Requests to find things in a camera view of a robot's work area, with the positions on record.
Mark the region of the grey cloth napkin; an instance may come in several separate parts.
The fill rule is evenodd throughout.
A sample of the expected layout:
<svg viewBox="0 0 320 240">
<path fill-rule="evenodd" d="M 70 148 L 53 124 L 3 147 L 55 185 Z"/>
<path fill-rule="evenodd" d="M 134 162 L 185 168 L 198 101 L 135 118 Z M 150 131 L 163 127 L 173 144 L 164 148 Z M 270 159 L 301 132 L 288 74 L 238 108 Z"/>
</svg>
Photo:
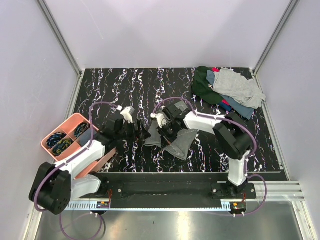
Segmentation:
<svg viewBox="0 0 320 240">
<path fill-rule="evenodd" d="M 178 158 L 182 161 L 186 161 L 188 157 L 189 149 L 197 136 L 197 130 L 187 129 L 185 125 L 185 129 L 179 131 L 177 139 L 168 146 L 161 146 L 161 138 L 160 134 L 157 131 L 158 127 L 162 127 L 162 123 L 166 123 L 165 115 L 163 110 L 181 110 L 183 111 L 184 117 L 191 112 L 188 108 L 187 104 L 184 101 L 179 101 L 177 103 L 173 103 L 167 107 L 164 107 L 162 110 L 153 112 L 150 116 L 152 119 L 151 126 L 148 130 L 151 137 L 145 140 L 144 145 L 147 147 L 159 147 L 175 158 Z"/>
</svg>

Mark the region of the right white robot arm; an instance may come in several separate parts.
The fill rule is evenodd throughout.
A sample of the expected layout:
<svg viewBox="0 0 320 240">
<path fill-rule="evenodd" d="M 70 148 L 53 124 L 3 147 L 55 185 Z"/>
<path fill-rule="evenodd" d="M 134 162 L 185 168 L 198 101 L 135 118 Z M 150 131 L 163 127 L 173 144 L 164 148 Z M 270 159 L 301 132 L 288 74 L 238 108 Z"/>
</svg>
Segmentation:
<svg viewBox="0 0 320 240">
<path fill-rule="evenodd" d="M 179 102 L 159 112 L 154 111 L 150 116 L 156 122 L 156 131 L 164 147 L 172 147 L 183 130 L 214 135 L 229 161 L 228 195 L 236 199 L 244 194 L 244 184 L 248 181 L 247 165 L 249 157 L 257 149 L 257 142 L 236 113 L 210 115 L 192 110 L 184 102 Z"/>
</svg>

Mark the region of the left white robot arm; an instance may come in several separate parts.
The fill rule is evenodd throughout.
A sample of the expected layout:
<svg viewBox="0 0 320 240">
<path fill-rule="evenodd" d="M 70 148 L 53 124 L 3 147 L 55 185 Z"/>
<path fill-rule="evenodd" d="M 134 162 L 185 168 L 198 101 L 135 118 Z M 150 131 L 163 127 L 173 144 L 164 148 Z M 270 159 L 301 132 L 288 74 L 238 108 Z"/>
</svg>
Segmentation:
<svg viewBox="0 0 320 240">
<path fill-rule="evenodd" d="M 106 126 L 91 133 L 82 148 L 57 163 L 40 165 L 29 193 L 29 200 L 37 211 L 59 215 L 69 202 L 83 196 L 108 195 L 108 180 L 100 174 L 89 172 L 83 177 L 77 176 L 93 162 L 112 157 L 118 142 L 144 142 L 151 136 L 142 121 L 133 116 L 134 111 L 132 106 L 118 106 L 116 113 L 107 118 Z"/>
</svg>

